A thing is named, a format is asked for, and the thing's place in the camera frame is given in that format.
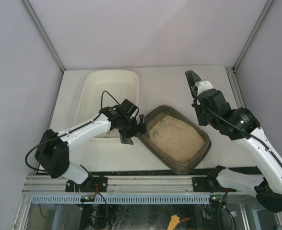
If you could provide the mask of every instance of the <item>sand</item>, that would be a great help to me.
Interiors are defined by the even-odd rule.
[[[149,135],[152,143],[181,163],[190,160],[205,143],[193,127],[169,115],[158,122]]]

